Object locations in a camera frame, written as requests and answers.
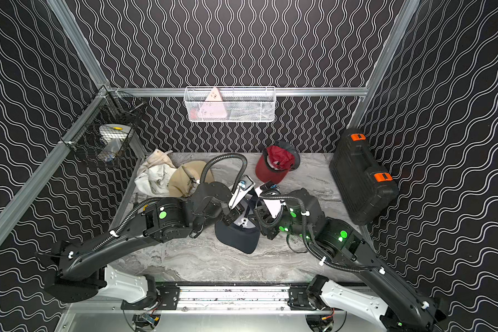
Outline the cream cap with text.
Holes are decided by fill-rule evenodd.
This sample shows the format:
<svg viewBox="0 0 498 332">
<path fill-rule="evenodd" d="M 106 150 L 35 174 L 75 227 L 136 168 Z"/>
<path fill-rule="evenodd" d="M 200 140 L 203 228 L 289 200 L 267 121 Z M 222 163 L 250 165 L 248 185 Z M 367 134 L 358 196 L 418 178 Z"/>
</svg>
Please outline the cream cap with text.
<svg viewBox="0 0 498 332">
<path fill-rule="evenodd" d="M 142 166 L 145 167 L 146 169 L 149 169 L 153 166 L 158 166 L 158 165 L 168 165 L 171 168 L 175 168 L 174 163 L 172 162 L 170 158 L 170 154 L 172 153 L 172 150 L 169 150 L 167 152 L 163 152 L 160 149 L 155 149 L 142 163 Z"/>
</svg>

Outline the white cap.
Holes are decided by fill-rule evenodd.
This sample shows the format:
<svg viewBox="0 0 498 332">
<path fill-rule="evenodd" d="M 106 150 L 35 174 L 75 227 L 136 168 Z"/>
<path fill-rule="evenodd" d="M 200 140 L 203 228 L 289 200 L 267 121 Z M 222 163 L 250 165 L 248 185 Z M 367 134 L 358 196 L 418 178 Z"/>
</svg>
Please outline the white cap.
<svg viewBox="0 0 498 332">
<path fill-rule="evenodd" d="M 169 164 L 148 167 L 143 163 L 134 180 L 137 189 L 148 196 L 170 196 L 168 184 L 177 171 Z"/>
</svg>

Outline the tan cap with logo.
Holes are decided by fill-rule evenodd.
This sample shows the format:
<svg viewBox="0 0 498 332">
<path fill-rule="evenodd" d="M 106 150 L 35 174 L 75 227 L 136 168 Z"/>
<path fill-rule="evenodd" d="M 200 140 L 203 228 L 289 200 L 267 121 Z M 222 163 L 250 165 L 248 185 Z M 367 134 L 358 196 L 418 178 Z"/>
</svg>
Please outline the tan cap with logo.
<svg viewBox="0 0 498 332">
<path fill-rule="evenodd" d="M 168 191 L 171 197 L 189 197 L 194 193 L 201 173 L 206 166 L 202 160 L 194 160 L 182 164 L 172 175 L 168 183 Z"/>
</svg>

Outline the dark navy cap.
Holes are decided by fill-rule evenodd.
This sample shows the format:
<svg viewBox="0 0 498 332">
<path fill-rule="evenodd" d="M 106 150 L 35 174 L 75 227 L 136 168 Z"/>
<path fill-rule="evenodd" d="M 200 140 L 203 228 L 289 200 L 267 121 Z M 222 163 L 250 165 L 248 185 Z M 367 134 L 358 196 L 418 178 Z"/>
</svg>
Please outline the dark navy cap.
<svg viewBox="0 0 498 332">
<path fill-rule="evenodd" d="M 261 232 L 248 218 L 250 207 L 245 201 L 242 201 L 235 211 L 239 212 L 237 218 L 230 225 L 225 221 L 218 221 L 214 225 L 214 233 L 221 243 L 242 253 L 252 254 L 257 248 Z"/>
</svg>

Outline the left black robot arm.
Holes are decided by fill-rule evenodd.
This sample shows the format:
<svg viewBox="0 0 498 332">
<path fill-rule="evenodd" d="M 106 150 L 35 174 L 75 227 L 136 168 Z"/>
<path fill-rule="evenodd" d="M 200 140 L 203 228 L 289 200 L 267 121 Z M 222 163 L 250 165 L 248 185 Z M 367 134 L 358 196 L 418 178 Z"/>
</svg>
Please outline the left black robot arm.
<svg viewBox="0 0 498 332">
<path fill-rule="evenodd" d="M 226 159 L 242 162 L 232 187 L 207 182 L 212 166 Z M 242 211 L 232 200 L 238 197 L 236 189 L 246 185 L 242 179 L 246 168 L 244 155 L 222 154 L 206 163 L 195 192 L 188 198 L 145 199 L 109 232 L 82 243 L 54 243 L 48 256 L 57 270 L 44 276 L 44 291 L 67 304 L 102 295 L 120 299 L 132 308 L 153 307 L 158 301 L 155 279 L 122 273 L 110 264 L 173 239 L 195 239 L 220 221 L 235 221 Z"/>
</svg>

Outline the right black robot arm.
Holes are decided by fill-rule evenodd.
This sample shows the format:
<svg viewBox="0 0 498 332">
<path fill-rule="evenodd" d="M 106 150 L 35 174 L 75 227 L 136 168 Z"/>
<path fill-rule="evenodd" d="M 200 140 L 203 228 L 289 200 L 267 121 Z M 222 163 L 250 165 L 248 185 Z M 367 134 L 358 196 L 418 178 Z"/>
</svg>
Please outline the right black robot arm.
<svg viewBox="0 0 498 332">
<path fill-rule="evenodd" d="M 326 216 L 304 188 L 259 194 L 255 218 L 262 228 L 300 235 L 306 251 L 321 265 L 352 273 L 373 291 L 367 295 L 317 275 L 290 307 L 346 311 L 384 331 L 438 331 L 447 319 L 448 305 L 442 299 L 411 287 L 357 230 Z"/>
</svg>

